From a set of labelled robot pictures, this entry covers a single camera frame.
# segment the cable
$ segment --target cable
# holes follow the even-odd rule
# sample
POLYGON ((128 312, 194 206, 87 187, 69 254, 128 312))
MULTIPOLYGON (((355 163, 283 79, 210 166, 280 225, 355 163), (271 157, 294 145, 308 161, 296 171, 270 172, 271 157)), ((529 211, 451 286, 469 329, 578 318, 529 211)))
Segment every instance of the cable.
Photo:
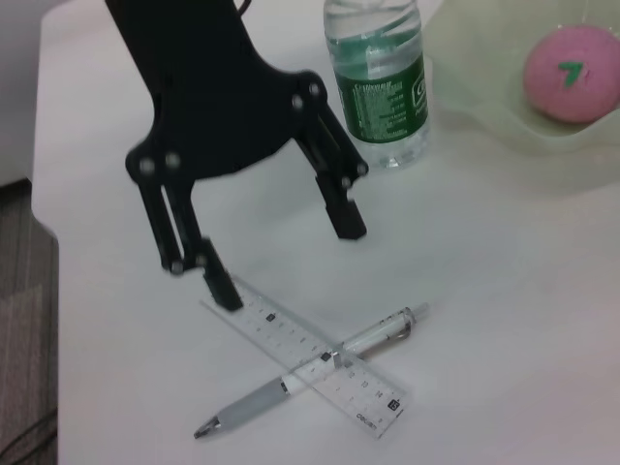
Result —
POLYGON ((243 0, 243 3, 238 9, 240 16, 243 16, 243 14, 248 11, 248 8, 250 8, 251 3, 252 3, 252 0, 243 0))
MULTIPOLYGON (((7 446, 2 449, 2 451, 0 451, 0 459, 2 459, 2 457, 4 457, 9 450, 14 448, 19 443, 19 441, 21 441, 23 438, 25 438, 29 433, 31 433, 32 431, 34 431, 35 429, 37 429, 39 426, 43 425, 44 423, 47 423, 49 421, 53 421, 56 418, 57 415, 58 415, 58 408, 55 408, 51 412, 49 412, 45 416, 43 416, 40 419, 38 419, 37 421, 35 421, 30 426, 28 426, 25 430, 23 430, 21 433, 19 433, 12 441, 10 441, 7 444, 7 446)), ((25 462, 30 457, 32 457, 35 453, 38 453, 43 448, 45 448, 46 446, 51 444, 51 442, 56 438, 57 435, 58 435, 58 430, 56 428, 54 428, 54 430, 51 433, 49 433, 37 446, 35 446, 32 450, 28 451, 22 457, 20 457, 17 460, 11 462, 9 465, 18 465, 20 463, 25 462)))

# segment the pink toy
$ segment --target pink toy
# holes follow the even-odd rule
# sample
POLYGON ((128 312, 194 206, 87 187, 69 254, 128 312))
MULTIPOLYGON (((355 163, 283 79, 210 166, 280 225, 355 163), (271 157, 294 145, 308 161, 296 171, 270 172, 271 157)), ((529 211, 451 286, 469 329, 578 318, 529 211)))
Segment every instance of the pink toy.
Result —
POLYGON ((562 27, 532 50, 523 85, 530 104, 552 118, 596 121, 620 103, 620 41, 598 27, 562 27))

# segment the water bottle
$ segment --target water bottle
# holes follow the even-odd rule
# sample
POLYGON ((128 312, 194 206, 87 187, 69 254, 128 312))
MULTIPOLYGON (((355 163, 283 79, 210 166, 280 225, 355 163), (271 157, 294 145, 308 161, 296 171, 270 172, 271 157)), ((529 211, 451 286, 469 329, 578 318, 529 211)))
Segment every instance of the water bottle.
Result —
POLYGON ((416 0, 325 0, 325 38, 349 132, 371 168, 412 164, 428 144, 416 0))

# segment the clear plastic ruler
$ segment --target clear plastic ruler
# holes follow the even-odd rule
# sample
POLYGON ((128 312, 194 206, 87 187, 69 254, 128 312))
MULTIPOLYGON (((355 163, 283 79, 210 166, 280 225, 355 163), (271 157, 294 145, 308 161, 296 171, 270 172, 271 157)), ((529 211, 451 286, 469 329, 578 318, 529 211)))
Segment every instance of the clear plastic ruler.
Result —
POLYGON ((293 312, 233 278, 243 300, 236 312, 203 306, 281 364, 300 383, 312 387, 376 439, 403 413, 406 389, 343 352, 293 312))

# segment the mechanical pen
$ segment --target mechanical pen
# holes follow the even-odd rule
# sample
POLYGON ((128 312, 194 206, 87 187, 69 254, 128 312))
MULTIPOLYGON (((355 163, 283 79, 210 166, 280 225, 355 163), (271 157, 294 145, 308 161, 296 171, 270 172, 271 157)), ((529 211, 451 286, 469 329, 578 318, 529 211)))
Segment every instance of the mechanical pen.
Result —
MULTIPOLYGON (((405 308, 381 320, 365 331, 353 336, 341 344, 341 348, 358 357, 371 350, 380 348, 389 340, 405 338, 411 333, 412 327, 428 312, 428 304, 424 303, 414 310, 405 308)), ((320 357, 297 367, 292 373, 276 378, 266 385, 237 400, 221 410, 215 417, 203 424, 195 433, 196 439, 211 436, 215 433, 231 431, 263 414, 267 410, 289 399, 293 394, 307 388, 305 376, 314 365, 323 365, 320 357)))

